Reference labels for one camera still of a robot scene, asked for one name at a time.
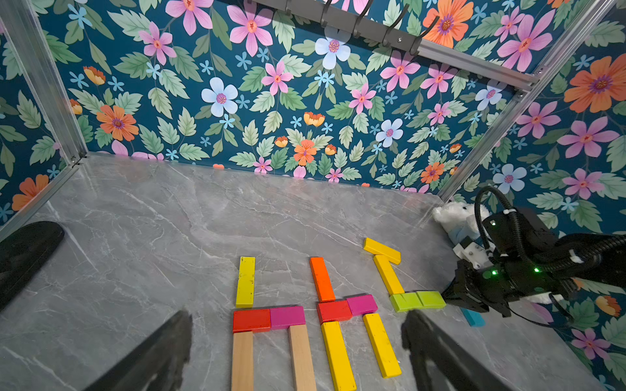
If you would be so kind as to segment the orange block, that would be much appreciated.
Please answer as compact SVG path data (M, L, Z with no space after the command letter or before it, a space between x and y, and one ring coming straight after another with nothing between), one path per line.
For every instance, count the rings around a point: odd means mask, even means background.
M319 302L335 301L336 297L324 259L311 257L310 266Z

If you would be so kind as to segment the magenta block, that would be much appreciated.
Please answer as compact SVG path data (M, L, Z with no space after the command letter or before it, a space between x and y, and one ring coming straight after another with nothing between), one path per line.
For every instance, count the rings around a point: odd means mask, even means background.
M270 309L272 330L288 329L292 326L306 324L305 311L302 306L283 306Z
M378 304L371 294L348 297L346 302L353 317L374 314L378 311Z

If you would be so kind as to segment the teal block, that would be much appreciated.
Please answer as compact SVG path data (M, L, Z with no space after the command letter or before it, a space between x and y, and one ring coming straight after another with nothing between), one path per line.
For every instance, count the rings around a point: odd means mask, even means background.
M481 314L465 308L461 309L462 314L466 318L467 323L471 327L484 327L486 322Z

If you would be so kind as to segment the long yellow block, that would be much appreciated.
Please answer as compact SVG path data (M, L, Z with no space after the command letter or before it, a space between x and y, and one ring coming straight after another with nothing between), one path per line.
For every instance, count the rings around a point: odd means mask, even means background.
M236 308L252 308L254 305L255 288L254 257L241 257L236 291Z

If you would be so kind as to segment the small red block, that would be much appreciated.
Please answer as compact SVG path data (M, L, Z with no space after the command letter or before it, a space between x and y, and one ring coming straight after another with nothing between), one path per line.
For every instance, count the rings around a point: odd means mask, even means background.
M271 311L240 310L234 311L232 317L232 332L269 332L272 329Z

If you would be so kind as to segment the natural wood block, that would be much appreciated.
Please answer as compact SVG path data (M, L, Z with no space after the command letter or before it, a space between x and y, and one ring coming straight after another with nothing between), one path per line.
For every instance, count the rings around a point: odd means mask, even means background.
M311 346L306 324L289 327L296 391L317 391Z
M231 391L254 390L254 334L233 334Z

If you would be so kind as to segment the light green block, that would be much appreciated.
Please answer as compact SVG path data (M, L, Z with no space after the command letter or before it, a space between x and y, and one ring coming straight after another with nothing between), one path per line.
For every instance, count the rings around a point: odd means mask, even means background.
M417 293L397 293L390 296L391 304L396 313L404 313L424 308Z

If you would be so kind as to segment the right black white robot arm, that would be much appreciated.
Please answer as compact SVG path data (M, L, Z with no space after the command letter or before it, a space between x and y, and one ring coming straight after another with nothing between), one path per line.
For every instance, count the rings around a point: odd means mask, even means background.
M446 303L509 317L510 305L546 293L569 298L576 280L615 287L625 285L623 235L572 234L559 238L528 208L516 208L495 187L482 188L474 201L474 219L490 267L474 269L460 260Z

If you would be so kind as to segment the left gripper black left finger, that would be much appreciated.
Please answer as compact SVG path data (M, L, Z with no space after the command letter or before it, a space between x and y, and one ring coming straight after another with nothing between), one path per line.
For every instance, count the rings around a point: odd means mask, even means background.
M88 390L179 390L192 348L192 315L178 311Z

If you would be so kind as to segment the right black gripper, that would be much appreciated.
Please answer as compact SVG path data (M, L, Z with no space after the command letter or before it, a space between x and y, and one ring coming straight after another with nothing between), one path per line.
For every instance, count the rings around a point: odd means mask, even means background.
M497 267L476 270L469 261L459 260L454 278L441 296L449 305L481 314L494 310L503 317L511 317L509 296L515 292L503 270Z

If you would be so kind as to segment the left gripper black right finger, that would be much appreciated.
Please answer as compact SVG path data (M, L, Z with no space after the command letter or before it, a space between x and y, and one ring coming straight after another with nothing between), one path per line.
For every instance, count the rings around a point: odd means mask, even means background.
M508 390L509 387L420 311L401 327L419 390Z

